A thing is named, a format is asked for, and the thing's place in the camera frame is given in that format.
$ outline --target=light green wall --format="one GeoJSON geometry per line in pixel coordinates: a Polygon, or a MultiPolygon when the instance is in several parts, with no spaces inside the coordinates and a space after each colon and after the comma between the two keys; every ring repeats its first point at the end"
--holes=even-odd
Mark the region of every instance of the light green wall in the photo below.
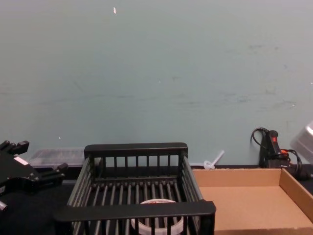
{"type": "Polygon", "coordinates": [[[184,141],[255,164],[313,116],[311,0],[1,0],[1,140],[184,141]]]}

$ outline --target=table surface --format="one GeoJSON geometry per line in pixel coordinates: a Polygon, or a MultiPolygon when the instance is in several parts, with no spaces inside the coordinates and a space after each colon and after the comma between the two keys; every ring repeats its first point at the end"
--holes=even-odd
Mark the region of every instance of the table surface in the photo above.
{"type": "MultiPolygon", "coordinates": [[[[313,195],[313,179],[301,184],[313,195]]],[[[0,235],[55,235],[52,214],[66,205],[72,189],[73,185],[62,185],[33,195],[16,192],[2,196],[0,199],[9,206],[9,210],[0,214],[0,235]]]]}

